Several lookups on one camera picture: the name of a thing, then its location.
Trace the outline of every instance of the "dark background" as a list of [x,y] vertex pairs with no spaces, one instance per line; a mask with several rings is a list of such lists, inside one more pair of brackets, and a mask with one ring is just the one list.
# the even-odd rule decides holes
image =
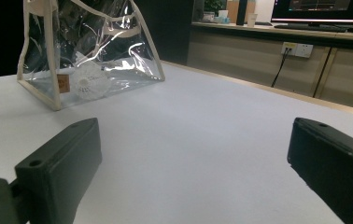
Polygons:
[[[161,60],[186,64],[194,0],[134,0]],[[22,0],[0,1],[0,76],[17,73],[23,45]]]

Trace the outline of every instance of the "transparent bag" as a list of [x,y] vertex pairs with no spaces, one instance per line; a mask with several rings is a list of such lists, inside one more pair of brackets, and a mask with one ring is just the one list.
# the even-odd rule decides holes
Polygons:
[[133,0],[23,0],[17,79],[54,110],[164,81]]

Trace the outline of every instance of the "white table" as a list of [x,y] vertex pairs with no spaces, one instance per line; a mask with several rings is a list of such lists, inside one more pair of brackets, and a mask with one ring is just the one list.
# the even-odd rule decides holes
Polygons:
[[0,177],[71,123],[99,120],[104,161],[75,223],[342,223],[287,163],[292,123],[353,137],[353,113],[163,64],[162,83],[54,112],[0,77]]

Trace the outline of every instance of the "computer monitor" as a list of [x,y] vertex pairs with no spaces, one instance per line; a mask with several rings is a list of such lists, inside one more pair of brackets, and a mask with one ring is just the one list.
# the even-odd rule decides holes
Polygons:
[[271,22],[353,25],[353,0],[275,0]]

